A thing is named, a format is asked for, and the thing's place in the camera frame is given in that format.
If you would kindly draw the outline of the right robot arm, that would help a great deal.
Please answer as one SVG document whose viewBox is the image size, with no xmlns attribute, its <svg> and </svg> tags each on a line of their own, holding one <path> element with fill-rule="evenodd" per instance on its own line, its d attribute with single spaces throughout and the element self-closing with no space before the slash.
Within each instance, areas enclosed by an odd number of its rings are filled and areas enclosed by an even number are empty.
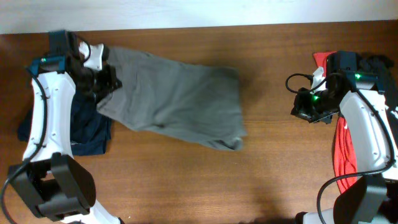
<svg viewBox="0 0 398 224">
<path fill-rule="evenodd" d="M 295 93 L 293 116 L 330 123 L 340 195 L 329 209 L 300 212 L 296 223 L 397 222 L 397 87 L 394 62 L 383 55 L 319 52 L 311 87 Z"/>
</svg>

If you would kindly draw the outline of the grey shorts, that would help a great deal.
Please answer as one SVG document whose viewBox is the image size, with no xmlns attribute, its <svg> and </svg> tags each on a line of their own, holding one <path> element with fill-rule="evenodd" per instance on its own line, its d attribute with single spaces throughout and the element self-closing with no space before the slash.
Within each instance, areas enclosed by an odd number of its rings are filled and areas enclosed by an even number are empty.
<svg viewBox="0 0 398 224">
<path fill-rule="evenodd" d="M 239 72 L 111 47 L 122 87 L 97 110 L 133 131 L 152 131 L 217 150 L 238 151 L 246 135 Z"/>
</svg>

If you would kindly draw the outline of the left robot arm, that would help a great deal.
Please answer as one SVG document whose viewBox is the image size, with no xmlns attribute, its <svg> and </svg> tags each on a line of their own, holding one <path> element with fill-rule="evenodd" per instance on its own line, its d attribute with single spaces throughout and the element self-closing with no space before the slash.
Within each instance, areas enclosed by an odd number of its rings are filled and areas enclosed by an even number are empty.
<svg viewBox="0 0 398 224">
<path fill-rule="evenodd" d="M 32 79 L 34 108 L 29 142 L 22 162 L 10 166 L 11 186 L 37 218 L 63 223 L 120 224 L 96 198 L 93 176 L 73 158 L 70 117 L 73 97 L 82 91 L 94 102 L 122 85 L 106 65 L 109 49 L 91 45 L 76 33 L 49 33 L 49 52 L 27 71 Z"/>
</svg>

